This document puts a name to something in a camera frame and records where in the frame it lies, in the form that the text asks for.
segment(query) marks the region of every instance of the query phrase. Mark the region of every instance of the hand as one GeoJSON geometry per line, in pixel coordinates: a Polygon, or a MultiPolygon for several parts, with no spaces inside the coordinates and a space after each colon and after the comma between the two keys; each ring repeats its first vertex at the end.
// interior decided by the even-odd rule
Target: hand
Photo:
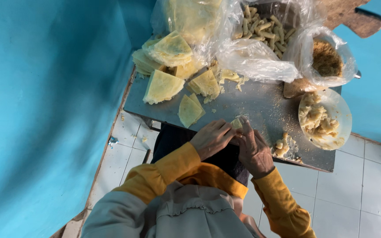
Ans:
{"type": "Polygon", "coordinates": [[[204,126],[191,140],[201,161],[224,149],[236,135],[236,130],[224,119],[212,121],[204,126]]]}
{"type": "Polygon", "coordinates": [[[253,130],[246,117],[241,116],[239,120],[242,123],[242,138],[239,141],[239,160],[243,163],[254,179],[260,179],[267,176],[274,170],[271,151],[257,130],[253,130]]]}

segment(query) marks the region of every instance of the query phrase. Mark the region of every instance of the metal table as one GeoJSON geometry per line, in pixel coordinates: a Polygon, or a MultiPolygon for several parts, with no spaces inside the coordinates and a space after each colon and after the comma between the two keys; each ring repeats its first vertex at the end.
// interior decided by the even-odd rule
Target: metal table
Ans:
{"type": "MultiPolygon", "coordinates": [[[[149,105],[142,101],[148,78],[131,77],[131,87],[128,88],[127,100],[124,110],[162,123],[183,127],[179,120],[179,104],[184,94],[191,93],[185,88],[172,100],[149,105]]],[[[236,116],[247,116],[251,126],[264,136],[267,143],[272,146],[276,140],[282,138],[283,132],[288,132],[296,141],[298,151],[295,158],[301,157],[303,164],[291,159],[277,160],[288,162],[311,169],[333,172],[334,150],[323,150],[315,147],[303,134],[298,121],[298,105],[301,97],[285,99],[282,95],[283,84],[263,84],[247,81],[242,85],[242,92],[235,89],[236,83],[226,80],[223,84],[226,92],[220,94],[214,101],[203,104],[204,97],[198,95],[199,102],[206,114],[198,122],[189,127],[190,130],[199,131],[207,123],[220,118],[231,122],[236,116]]],[[[340,93],[341,87],[335,89],[340,93]]]]}

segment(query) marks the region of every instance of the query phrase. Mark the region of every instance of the white tile floor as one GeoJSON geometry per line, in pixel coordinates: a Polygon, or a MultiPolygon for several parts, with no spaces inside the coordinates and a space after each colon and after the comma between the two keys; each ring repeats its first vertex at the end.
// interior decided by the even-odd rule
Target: white tile floor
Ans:
{"type": "MultiPolygon", "coordinates": [[[[147,149],[154,149],[158,132],[140,126],[133,116],[122,114],[124,121],[119,116],[112,134],[120,144],[114,144],[113,149],[108,147],[105,152],[88,209],[124,182],[128,171],[142,163],[147,149]],[[144,143],[143,136],[148,138],[144,143]]],[[[276,164],[276,167],[296,202],[311,214],[317,237],[381,237],[381,145],[351,136],[336,151],[333,174],[287,164],[276,164]]],[[[268,238],[278,237],[270,232],[253,185],[249,183],[248,187],[244,213],[254,217],[268,238]]]]}

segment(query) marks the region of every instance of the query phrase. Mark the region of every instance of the white bowl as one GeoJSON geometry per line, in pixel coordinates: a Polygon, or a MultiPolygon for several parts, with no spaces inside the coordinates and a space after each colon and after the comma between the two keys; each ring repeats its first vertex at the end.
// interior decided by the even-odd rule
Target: white bowl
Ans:
{"type": "MultiPolygon", "coordinates": [[[[339,122],[339,127],[337,132],[339,133],[336,138],[332,136],[324,136],[321,140],[311,139],[310,134],[308,134],[302,127],[302,132],[304,135],[320,149],[333,150],[339,149],[349,138],[352,130],[352,115],[349,110],[348,105],[341,95],[336,93],[332,89],[318,90],[317,93],[321,96],[320,106],[323,106],[327,110],[327,114],[331,116],[332,119],[336,119],[339,122]]],[[[301,110],[301,103],[299,103],[298,115],[301,110]]]]}

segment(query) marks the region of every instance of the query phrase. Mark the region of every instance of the clear plastic bag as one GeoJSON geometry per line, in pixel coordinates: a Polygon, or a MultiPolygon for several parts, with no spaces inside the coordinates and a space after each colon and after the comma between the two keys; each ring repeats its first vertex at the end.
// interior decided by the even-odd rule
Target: clear plastic bag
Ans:
{"type": "Polygon", "coordinates": [[[279,60],[263,42],[254,39],[235,39],[242,28],[242,6],[258,8],[258,14],[269,18],[274,14],[285,29],[304,28],[310,24],[322,24],[324,12],[317,10],[313,0],[223,0],[223,17],[220,21],[215,56],[222,69],[231,69],[254,81],[266,83],[292,82],[301,78],[292,61],[279,60]]]}
{"type": "Polygon", "coordinates": [[[222,0],[157,0],[151,16],[153,33],[177,30],[199,64],[208,66],[215,54],[215,32],[222,0]]]}
{"type": "Polygon", "coordinates": [[[307,78],[310,83],[322,87],[336,87],[351,81],[358,71],[355,58],[348,45],[330,29],[323,26],[313,25],[305,29],[300,29],[296,37],[289,42],[283,60],[295,62],[299,72],[307,78]],[[312,67],[314,39],[322,39],[329,42],[340,55],[343,67],[342,76],[322,77],[317,70],[312,67]]]}

